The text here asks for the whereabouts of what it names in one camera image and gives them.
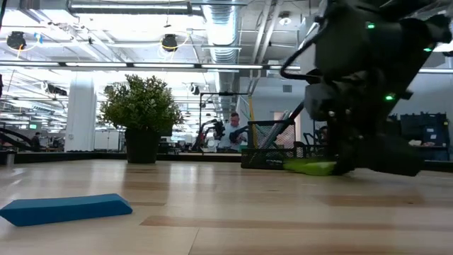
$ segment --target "white shirt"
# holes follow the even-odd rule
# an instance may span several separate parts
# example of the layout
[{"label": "white shirt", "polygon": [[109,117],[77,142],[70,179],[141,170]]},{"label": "white shirt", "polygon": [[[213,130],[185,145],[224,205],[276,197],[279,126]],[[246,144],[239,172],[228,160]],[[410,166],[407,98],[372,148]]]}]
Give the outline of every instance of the white shirt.
[{"label": "white shirt", "polygon": [[[234,149],[236,151],[239,151],[239,147],[241,146],[241,143],[238,144],[232,144],[231,141],[229,140],[229,134],[232,132],[238,130],[241,128],[241,126],[233,127],[231,123],[227,123],[225,125],[225,131],[224,131],[224,136],[220,139],[219,142],[219,148],[220,149]],[[247,137],[247,132],[243,132],[242,136]]]}]

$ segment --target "potted plant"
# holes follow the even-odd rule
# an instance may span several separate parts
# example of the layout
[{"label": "potted plant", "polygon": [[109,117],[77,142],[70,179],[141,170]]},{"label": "potted plant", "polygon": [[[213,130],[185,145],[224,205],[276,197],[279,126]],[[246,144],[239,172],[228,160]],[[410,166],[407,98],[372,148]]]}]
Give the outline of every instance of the potted plant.
[{"label": "potted plant", "polygon": [[101,120],[115,128],[126,127],[127,161],[156,162],[161,132],[181,124],[183,117],[167,83],[155,76],[126,75],[127,82],[105,88]]}]

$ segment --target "green leaves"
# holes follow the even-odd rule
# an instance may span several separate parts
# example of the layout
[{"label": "green leaves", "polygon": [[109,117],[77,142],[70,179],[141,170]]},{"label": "green leaves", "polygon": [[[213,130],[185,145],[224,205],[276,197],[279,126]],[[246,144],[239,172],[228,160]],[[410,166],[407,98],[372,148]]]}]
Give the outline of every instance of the green leaves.
[{"label": "green leaves", "polygon": [[116,128],[158,132],[181,124],[183,116],[171,96],[167,83],[152,76],[143,79],[126,75],[127,83],[107,86],[104,93],[108,101],[102,102],[102,121]]}]

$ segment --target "person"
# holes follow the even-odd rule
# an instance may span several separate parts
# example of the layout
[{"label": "person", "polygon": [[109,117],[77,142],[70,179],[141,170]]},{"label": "person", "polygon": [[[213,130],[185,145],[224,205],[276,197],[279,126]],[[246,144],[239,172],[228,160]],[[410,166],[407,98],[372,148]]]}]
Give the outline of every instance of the person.
[{"label": "person", "polygon": [[31,147],[36,149],[36,150],[40,150],[41,149],[40,136],[41,136],[41,133],[36,132],[35,136],[33,136],[31,138]]},{"label": "person", "polygon": [[241,128],[239,126],[239,114],[232,113],[229,118],[229,123],[225,125],[224,136],[220,139],[219,142],[219,152],[238,152],[239,147],[243,141],[247,140],[247,134],[243,132],[238,136],[238,139],[235,143],[232,143],[229,139],[229,134]]}]

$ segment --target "green sponge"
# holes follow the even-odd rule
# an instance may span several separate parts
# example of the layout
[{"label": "green sponge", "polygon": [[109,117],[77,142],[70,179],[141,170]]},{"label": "green sponge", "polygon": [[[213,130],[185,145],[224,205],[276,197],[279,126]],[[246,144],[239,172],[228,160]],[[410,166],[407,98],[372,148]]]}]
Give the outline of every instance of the green sponge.
[{"label": "green sponge", "polygon": [[316,159],[291,159],[285,162],[285,169],[312,176],[330,176],[336,162]]}]

